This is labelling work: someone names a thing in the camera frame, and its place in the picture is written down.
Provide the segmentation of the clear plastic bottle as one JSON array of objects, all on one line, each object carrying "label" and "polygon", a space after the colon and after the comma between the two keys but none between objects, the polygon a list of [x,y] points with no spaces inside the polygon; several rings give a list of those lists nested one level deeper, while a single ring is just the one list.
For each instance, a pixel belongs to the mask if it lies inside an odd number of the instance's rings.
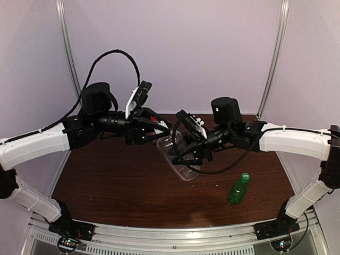
[{"label": "clear plastic bottle", "polygon": [[[176,131],[175,144],[178,151],[187,146],[180,131]],[[172,142],[172,131],[170,132],[170,135],[157,140],[157,148],[180,180],[192,181],[199,175],[199,173],[192,171],[185,165],[173,165],[172,160],[176,158],[176,153]],[[183,159],[193,160],[193,154],[187,154],[183,156]]]}]

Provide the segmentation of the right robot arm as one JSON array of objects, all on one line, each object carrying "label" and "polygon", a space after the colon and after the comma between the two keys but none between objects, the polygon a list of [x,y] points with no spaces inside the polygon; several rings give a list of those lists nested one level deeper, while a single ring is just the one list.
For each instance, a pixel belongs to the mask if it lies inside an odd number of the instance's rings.
[{"label": "right robot arm", "polygon": [[174,147],[173,165],[185,165],[193,169],[201,166],[203,160],[212,161],[213,153],[226,149],[227,144],[243,149],[244,154],[230,166],[215,174],[229,171],[251,151],[286,152],[309,156],[320,160],[321,172],[299,193],[288,199],[273,221],[276,234],[284,234],[309,207],[326,193],[339,188],[339,127],[308,130],[286,127],[264,121],[244,122],[238,101],[235,98],[220,97],[211,102],[216,127],[207,129],[204,122],[181,110],[177,112],[177,129],[180,124],[188,130],[187,146]]}]

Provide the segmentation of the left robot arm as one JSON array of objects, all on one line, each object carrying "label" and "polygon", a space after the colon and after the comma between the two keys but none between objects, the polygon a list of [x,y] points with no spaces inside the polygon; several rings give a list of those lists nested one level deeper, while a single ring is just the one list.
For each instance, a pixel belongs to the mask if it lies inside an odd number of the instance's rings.
[{"label": "left robot arm", "polygon": [[172,123],[144,107],[150,82],[137,86],[125,110],[118,110],[109,84],[97,82],[84,88],[82,107],[75,116],[66,117],[53,127],[1,140],[1,199],[14,200],[41,215],[65,236],[73,235],[76,223],[67,206],[46,197],[18,176],[15,166],[55,152],[82,148],[105,133],[125,137],[128,145],[143,145],[170,134]]}]

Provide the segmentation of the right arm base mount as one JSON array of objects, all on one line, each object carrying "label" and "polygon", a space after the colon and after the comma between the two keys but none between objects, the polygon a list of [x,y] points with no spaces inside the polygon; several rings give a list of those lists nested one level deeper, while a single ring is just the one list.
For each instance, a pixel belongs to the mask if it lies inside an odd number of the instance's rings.
[{"label": "right arm base mount", "polygon": [[288,200],[286,200],[282,204],[276,219],[257,223],[254,225],[257,240],[264,240],[281,235],[288,235],[291,232],[295,232],[300,229],[298,220],[286,214],[287,203]]}]

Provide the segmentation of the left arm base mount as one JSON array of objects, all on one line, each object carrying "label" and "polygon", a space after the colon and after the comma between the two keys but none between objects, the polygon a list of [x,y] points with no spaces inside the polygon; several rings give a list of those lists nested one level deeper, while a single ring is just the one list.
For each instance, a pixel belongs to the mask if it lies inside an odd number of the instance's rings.
[{"label": "left arm base mount", "polygon": [[45,220],[49,225],[49,231],[57,233],[61,237],[91,241],[95,226],[74,220],[67,205],[59,200],[57,200],[57,203],[61,209],[61,216],[54,222]]}]

